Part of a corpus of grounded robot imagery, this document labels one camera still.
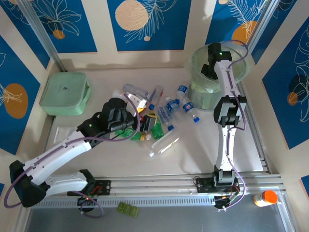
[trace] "blue bottle cap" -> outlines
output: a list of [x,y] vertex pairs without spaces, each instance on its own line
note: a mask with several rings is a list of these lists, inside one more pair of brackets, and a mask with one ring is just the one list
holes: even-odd
[[174,129],[173,125],[168,126],[169,131],[171,131],[172,129]]

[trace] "water bottle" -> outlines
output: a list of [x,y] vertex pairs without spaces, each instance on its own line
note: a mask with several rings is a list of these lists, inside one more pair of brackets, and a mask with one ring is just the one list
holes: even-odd
[[160,155],[169,149],[174,143],[176,143],[180,138],[179,132],[176,129],[171,130],[161,139],[156,141],[150,147],[149,155],[150,157],[154,155]]
[[138,87],[135,87],[133,85],[130,85],[130,84],[125,84],[124,87],[123,87],[123,90],[125,92],[129,92],[129,93],[132,93],[132,94],[138,94],[138,95],[141,95],[143,98],[149,100],[150,97],[151,97],[151,94],[148,93],[147,90],[145,89],[142,89],[142,88],[138,88]]
[[148,107],[150,110],[153,110],[155,106],[159,103],[162,94],[163,94],[163,86],[157,85],[150,97],[150,105]]
[[188,81],[183,81],[181,83],[181,85],[179,86],[176,94],[177,94],[177,97],[179,99],[181,98],[184,98],[188,92],[188,87],[189,87],[189,82]]
[[172,100],[170,97],[166,97],[165,100],[167,102],[166,107],[171,113],[171,116],[175,117],[177,121],[182,121],[179,104],[175,100]]
[[166,124],[169,131],[174,129],[174,126],[172,125],[172,117],[169,114],[169,110],[167,109],[166,106],[160,106],[158,108],[158,115],[159,115],[162,123]]
[[190,99],[188,98],[183,98],[182,99],[182,105],[183,105],[183,110],[185,111],[186,115],[189,115],[194,122],[199,121],[199,117],[197,116],[197,110],[194,108],[193,104],[190,102]]

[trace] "robotic arm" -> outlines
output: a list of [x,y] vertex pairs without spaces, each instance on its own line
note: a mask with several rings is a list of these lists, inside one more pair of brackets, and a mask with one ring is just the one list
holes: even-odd
[[62,143],[40,156],[22,164],[15,161],[10,165],[13,183],[25,170],[29,169],[14,186],[24,207],[40,202],[46,196],[68,191],[90,193],[95,179],[88,170],[80,170],[70,175],[51,175],[74,157],[94,148],[101,141],[95,138],[109,139],[112,132],[126,127],[137,128],[136,117],[126,111],[126,103],[119,98],[111,98],[104,104],[101,112],[95,113],[84,121],[77,130]]
[[[246,97],[241,96],[235,83],[231,53],[222,51],[220,43],[212,43],[208,46],[208,55],[209,64],[204,64],[201,72],[209,78],[219,80],[222,96],[213,112],[219,130],[219,152],[212,177],[196,179],[200,193],[230,191],[232,186],[238,185],[231,164],[233,165],[235,133],[242,117],[240,108],[244,109],[247,104]],[[229,202],[224,202],[218,208],[227,206]]]

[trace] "mint green box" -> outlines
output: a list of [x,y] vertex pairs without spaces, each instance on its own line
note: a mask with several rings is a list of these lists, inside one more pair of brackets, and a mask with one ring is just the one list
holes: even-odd
[[91,88],[84,73],[58,72],[49,78],[40,106],[52,116],[81,115],[90,92]]

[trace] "small bottle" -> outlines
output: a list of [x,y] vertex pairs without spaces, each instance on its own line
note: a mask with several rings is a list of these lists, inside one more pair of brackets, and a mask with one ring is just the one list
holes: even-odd
[[181,99],[182,105],[183,105],[183,110],[186,113],[186,115],[189,115],[194,122],[199,121],[199,117],[197,116],[197,110],[194,108],[193,104],[190,102],[190,99],[184,97]]
[[161,139],[156,141],[150,147],[149,155],[150,157],[154,155],[160,155],[165,152],[168,148],[170,148],[174,143],[179,140],[179,133],[176,129],[171,130],[166,135],[164,135]]
[[174,127],[172,125],[172,117],[169,114],[169,110],[167,109],[166,106],[160,106],[158,108],[158,115],[159,115],[162,123],[166,124],[166,126],[168,127],[169,131],[174,129]]
[[165,100],[167,102],[166,107],[169,110],[171,116],[175,117],[177,121],[182,121],[179,104],[175,100],[172,100],[170,97],[166,97]]
[[[126,128],[125,132],[124,130],[117,130],[115,132],[115,135],[120,135],[123,138],[127,138],[129,136],[131,136],[134,133],[134,129],[133,128]],[[137,132],[130,140],[142,140],[144,141],[145,139],[145,135],[143,135],[141,132]]]
[[266,190],[260,194],[256,194],[253,196],[254,203],[259,206],[267,206],[271,204],[275,204],[278,202],[277,194],[272,190]]
[[125,92],[129,92],[129,93],[132,93],[132,94],[138,94],[138,95],[141,95],[143,98],[149,100],[150,97],[151,97],[151,94],[148,93],[147,90],[145,89],[142,89],[142,88],[138,88],[138,87],[135,87],[133,85],[130,85],[130,84],[125,84],[124,87],[123,87],[123,90]]
[[154,139],[160,139],[164,136],[164,133],[162,131],[162,127],[161,127],[161,122],[160,120],[157,118],[155,126],[151,128],[151,132],[153,134],[153,138]]
[[163,94],[163,86],[157,85],[150,97],[150,105],[149,105],[150,110],[153,110],[155,106],[159,103],[162,94]]
[[188,92],[189,82],[183,81],[176,92],[179,99],[184,98]]

